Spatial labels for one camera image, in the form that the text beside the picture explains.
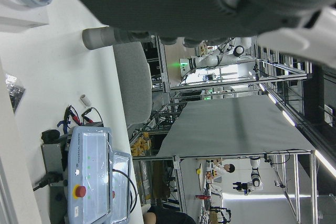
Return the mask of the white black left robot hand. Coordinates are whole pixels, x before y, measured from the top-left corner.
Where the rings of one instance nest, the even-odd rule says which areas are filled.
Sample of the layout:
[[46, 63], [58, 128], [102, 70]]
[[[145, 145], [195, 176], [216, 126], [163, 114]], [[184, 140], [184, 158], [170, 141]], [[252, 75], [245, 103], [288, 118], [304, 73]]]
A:
[[80, 0], [102, 23], [85, 29], [88, 49], [183, 38], [186, 47], [230, 37], [335, 67], [335, 0]]

